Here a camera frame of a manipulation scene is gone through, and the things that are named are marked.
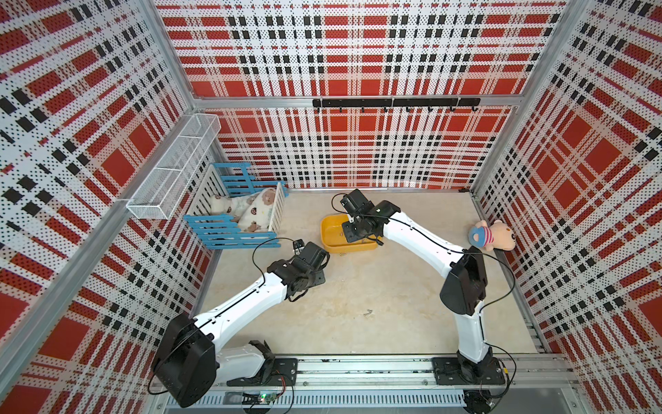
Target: beige floor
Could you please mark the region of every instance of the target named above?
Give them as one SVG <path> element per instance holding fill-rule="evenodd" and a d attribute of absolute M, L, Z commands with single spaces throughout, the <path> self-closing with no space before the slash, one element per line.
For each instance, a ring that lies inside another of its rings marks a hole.
<path fill-rule="evenodd" d="M 440 237 L 468 247 L 467 232 L 479 219 L 468 193 L 366 193 L 375 204 L 387 199 Z M 320 222 L 334 213 L 330 193 L 291 193 L 279 236 L 320 246 Z M 259 276 L 250 249 L 225 250 L 203 309 L 226 301 Z M 259 249 L 262 269 L 292 255 L 291 243 Z M 508 291 L 498 263 L 486 258 L 487 301 Z M 450 310 L 439 299 L 444 280 L 427 263 L 395 242 L 368 252 L 333 254 L 326 283 L 301 300 L 285 301 L 244 327 L 227 346 L 266 340 L 278 354 L 432 354 L 457 350 Z M 512 296 L 490 305 L 486 339 L 509 352 L 536 352 Z"/>

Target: yellow bowl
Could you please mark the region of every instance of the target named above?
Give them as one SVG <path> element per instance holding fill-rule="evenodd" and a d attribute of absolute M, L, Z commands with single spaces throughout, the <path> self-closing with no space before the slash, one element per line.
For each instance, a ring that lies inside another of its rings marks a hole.
<path fill-rule="evenodd" d="M 350 253 L 373 250 L 377 243 L 372 240 L 361 239 L 353 243 L 347 243 L 345 234 L 342 232 L 342 223 L 348 220 L 345 214 L 336 214 L 325 217 L 320 229 L 322 231 L 322 244 L 329 253 Z"/>

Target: plaid wall panel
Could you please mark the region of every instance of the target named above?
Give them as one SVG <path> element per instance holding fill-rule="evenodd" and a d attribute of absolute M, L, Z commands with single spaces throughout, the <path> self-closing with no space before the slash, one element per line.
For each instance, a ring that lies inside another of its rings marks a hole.
<path fill-rule="evenodd" d="M 211 113 L 230 161 L 289 187 L 460 189 L 473 183 L 510 107 Z"/>
<path fill-rule="evenodd" d="M 485 190 L 596 411 L 662 403 L 662 3 L 591 1 Z"/>
<path fill-rule="evenodd" d="M 159 341 L 192 310 L 211 259 L 181 218 L 208 162 L 172 219 L 122 228 L 0 412 L 142 412 Z"/>
<path fill-rule="evenodd" d="M 520 93 L 564 4 L 156 0 L 199 97 Z"/>
<path fill-rule="evenodd" d="M 2 346 L 185 108 L 135 1 L 0 3 Z M 124 226 L 0 412 L 140 412 L 211 257 L 179 216 Z"/>
<path fill-rule="evenodd" d="M 2 346 L 183 104 L 133 3 L 12 2 L 0 19 Z"/>

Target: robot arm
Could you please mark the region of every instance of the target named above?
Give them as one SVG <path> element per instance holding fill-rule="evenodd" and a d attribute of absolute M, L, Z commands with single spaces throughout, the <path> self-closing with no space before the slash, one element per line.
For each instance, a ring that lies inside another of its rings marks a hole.
<path fill-rule="evenodd" d="M 303 246 L 303 241 L 295 242 Z M 223 304 L 192 319 L 182 313 L 168 324 L 152 362 L 152 372 L 182 407 L 198 401 L 217 381 L 269 379 L 274 357 L 269 347 L 251 341 L 223 346 L 250 321 L 286 298 L 325 282 L 329 253 L 309 242 L 290 260 L 272 263 L 262 278 Z"/>
<path fill-rule="evenodd" d="M 340 203 L 350 217 L 343 224 L 348 242 L 371 235 L 383 236 L 411 250 L 441 274 L 445 282 L 440 298 L 455 316 L 459 335 L 457 357 L 464 376 L 480 378 L 492 361 L 492 351 L 485 344 L 481 326 L 487 277 L 480 250 L 475 247 L 465 250 L 449 243 L 388 201 L 374 206 L 358 189 L 345 195 Z"/>

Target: toy bed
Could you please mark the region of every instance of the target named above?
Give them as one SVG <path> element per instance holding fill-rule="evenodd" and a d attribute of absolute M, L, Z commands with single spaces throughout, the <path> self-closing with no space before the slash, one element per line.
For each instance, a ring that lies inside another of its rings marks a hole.
<path fill-rule="evenodd" d="M 255 248 L 271 238 L 277 237 L 283 217 L 283 206 L 287 192 L 284 181 L 257 181 L 248 174 L 251 166 L 247 162 L 216 162 L 210 164 L 203 180 L 193 197 L 191 206 L 184 219 L 207 248 L 220 250 L 226 248 Z M 239 175 L 231 174 L 240 170 Z M 275 199 L 266 231 L 246 232 L 234 223 L 232 215 L 216 214 L 212 210 L 212 201 L 216 195 L 238 197 L 259 193 L 267 187 L 275 187 Z M 278 240 L 265 243 L 262 247 L 279 247 Z"/>

